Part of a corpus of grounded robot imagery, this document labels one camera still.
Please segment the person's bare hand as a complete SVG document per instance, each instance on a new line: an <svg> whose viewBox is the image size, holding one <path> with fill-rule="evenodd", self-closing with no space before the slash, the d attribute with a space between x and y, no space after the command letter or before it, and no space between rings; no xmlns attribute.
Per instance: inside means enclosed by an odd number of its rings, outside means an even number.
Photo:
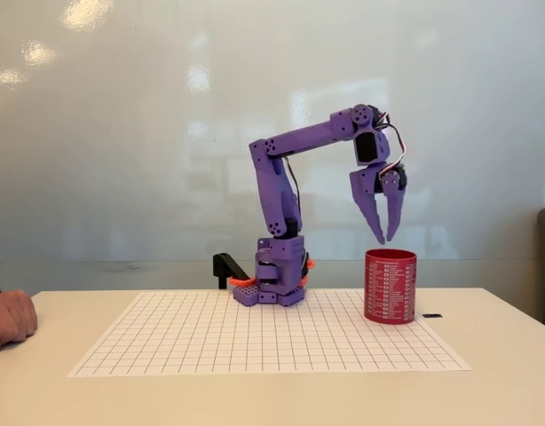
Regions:
<svg viewBox="0 0 545 426"><path fill-rule="evenodd" d="M37 314L32 298L21 290L0 293L0 349L35 334Z"/></svg>

